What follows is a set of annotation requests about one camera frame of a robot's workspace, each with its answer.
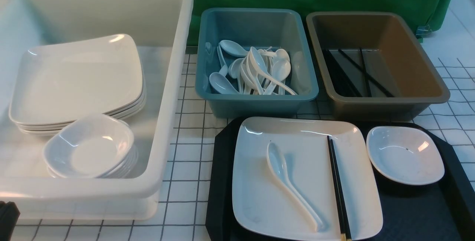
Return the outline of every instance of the plastic bin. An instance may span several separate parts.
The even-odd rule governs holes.
[[[298,95],[222,95],[212,91],[208,77],[220,69],[217,46],[233,40],[247,47],[272,46],[288,51],[292,64],[289,85]],[[235,57],[223,53],[229,66]],[[212,8],[203,12],[198,43],[196,92],[215,116],[285,116],[316,98],[318,84],[300,15],[285,9]]]
[[[0,0],[0,110],[8,111],[23,53],[37,45],[126,33],[138,46],[147,87],[146,105],[126,119],[139,150],[127,179],[50,177],[41,156],[48,139],[19,132],[4,112],[0,199],[14,201],[20,219],[146,219],[154,214],[192,9],[193,0]]]
[[[338,119],[412,119],[430,104],[448,101],[450,92],[421,45],[401,17],[393,13],[315,12],[307,25],[326,92]],[[364,91],[363,73],[338,49],[360,64],[364,50],[368,74],[394,97],[385,97],[370,85],[373,97],[343,97],[336,93],[322,49],[334,55],[358,91]]]

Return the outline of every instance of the black object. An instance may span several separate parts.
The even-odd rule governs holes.
[[[232,169],[239,127],[237,118],[215,138],[206,229],[212,241],[278,241],[244,229],[232,209]],[[404,126],[427,133],[445,167],[437,183],[409,186],[392,182],[375,170],[383,212],[383,227],[371,241],[475,240],[475,192],[451,145],[413,123],[353,122],[368,134],[376,126]]]
[[[373,82],[373,84],[378,87],[379,90],[381,90],[381,92],[383,92],[383,94],[385,94],[387,97],[389,98],[393,98],[394,95],[391,94],[390,91],[388,91],[384,86],[382,86],[376,79],[373,78],[373,76],[371,76],[370,74],[368,74],[368,72],[366,72],[366,70],[364,70],[362,67],[360,67],[351,57],[349,57],[348,55],[346,55],[345,52],[343,52],[343,50],[341,49],[338,49],[338,52],[340,52],[340,54],[345,57],[351,64],[353,64],[353,66],[355,68],[357,68],[360,72],[363,73],[365,79],[369,79],[371,82]]]
[[[363,50],[360,47],[360,57],[361,57],[361,66],[363,67],[363,72],[368,73],[366,71],[366,64],[364,63],[364,56],[363,56]],[[371,97],[371,88],[370,88],[370,82],[368,81],[368,77],[366,75],[363,75],[364,77],[364,86],[366,87],[366,95],[368,97]]]
[[[0,201],[0,240],[8,241],[12,238],[13,229],[17,224],[20,211],[14,202]]]
[[[345,97],[362,97],[360,91],[351,81],[350,77],[346,75],[346,72],[341,68],[336,61],[335,57],[331,54],[329,50],[322,50],[325,57],[325,62],[329,68],[331,80],[334,82],[334,87],[336,86],[336,91],[339,95]]]
[[[346,214],[345,197],[341,187],[340,172],[336,161],[335,145],[330,136],[327,136],[328,153],[330,154],[331,175],[333,177],[333,186],[335,190],[336,209],[338,210],[338,222],[340,223],[341,240],[351,241],[350,224],[348,223],[348,214]]]

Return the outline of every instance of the white tiled surface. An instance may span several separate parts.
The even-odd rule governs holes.
[[[441,30],[422,44],[451,89],[414,123],[451,143],[475,187],[475,6],[452,0]],[[17,226],[13,241],[208,241],[205,224],[214,136],[228,121],[212,115],[195,93],[196,55],[186,56],[170,155],[156,215],[147,221],[33,221]],[[331,119],[327,97],[297,118]]]

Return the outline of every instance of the serving tray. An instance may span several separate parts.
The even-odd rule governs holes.
[[[232,209],[232,173],[239,127],[237,118],[215,138],[206,228],[212,241],[284,240],[244,229]],[[475,240],[475,192],[451,145],[413,123],[351,122],[366,136],[376,126],[404,126],[427,133],[435,142],[445,175],[437,183],[409,186],[373,169],[383,211],[382,230],[371,241]]]

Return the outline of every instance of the black chopsticks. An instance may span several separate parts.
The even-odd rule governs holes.
[[[333,74],[333,76],[339,76],[337,79],[332,78],[332,80],[338,81],[336,84],[334,83],[334,86],[337,85],[337,88],[340,91],[337,93],[346,97],[362,97],[360,91],[356,89],[356,86],[353,84],[350,77],[346,75],[346,72],[338,64],[338,61],[333,57],[331,52],[329,50],[323,50],[322,52],[325,57],[325,62],[327,62],[327,67],[330,67],[330,75]]]
[[[333,185],[336,197],[336,208],[338,210],[338,221],[340,223],[340,233],[342,241],[351,241],[350,225],[348,224],[348,215],[346,214],[345,199],[343,189],[341,188],[340,174],[336,162],[336,153],[333,140],[327,136],[328,151],[330,152],[331,174],[333,176]]]
[[[361,49],[361,47],[360,47],[360,57],[361,57],[361,66],[363,67],[363,72],[368,73],[366,71],[366,64],[364,63],[363,50]],[[368,81],[368,77],[366,77],[366,75],[363,75],[363,76],[364,76],[364,85],[366,87],[366,95],[368,97],[371,97],[370,82]]]
[[[388,91],[384,86],[382,86],[376,79],[373,78],[373,76],[371,76],[370,74],[368,74],[368,72],[366,72],[366,70],[364,70],[362,67],[360,67],[358,65],[358,63],[356,63],[351,57],[349,57],[348,55],[346,55],[345,52],[343,52],[343,50],[341,49],[338,49],[338,52],[340,52],[340,54],[346,58],[346,60],[348,60],[355,68],[357,68],[360,72],[363,73],[365,79],[368,79],[370,80],[371,82],[373,82],[373,84],[379,89],[381,90],[381,92],[383,92],[383,94],[385,94],[386,97],[389,97],[389,98],[393,98],[394,95],[391,94],[390,91]]]

